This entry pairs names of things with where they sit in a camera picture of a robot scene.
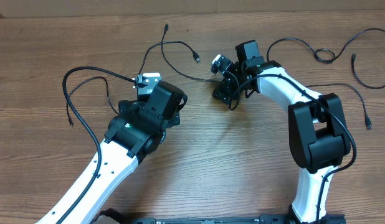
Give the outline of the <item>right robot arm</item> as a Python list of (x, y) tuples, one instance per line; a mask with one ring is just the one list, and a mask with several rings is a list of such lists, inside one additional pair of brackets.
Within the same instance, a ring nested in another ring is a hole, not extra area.
[(300, 168), (295, 199), (285, 215), (261, 215), (260, 223), (346, 223), (329, 214), (325, 203), (333, 175), (344, 170), (344, 156), (356, 154), (340, 98), (322, 95), (298, 83), (274, 60), (265, 60), (255, 40), (235, 48), (238, 60), (217, 55), (211, 72), (223, 79), (212, 92), (235, 110), (241, 94), (257, 92), (274, 100), (288, 115), (289, 148)]

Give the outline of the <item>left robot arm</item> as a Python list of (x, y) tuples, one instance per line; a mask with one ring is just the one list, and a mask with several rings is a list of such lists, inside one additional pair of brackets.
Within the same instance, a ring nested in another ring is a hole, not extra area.
[(158, 148), (166, 129), (180, 123), (186, 101), (181, 89), (164, 81), (136, 101), (120, 101), (99, 151), (40, 223), (90, 223), (113, 191)]

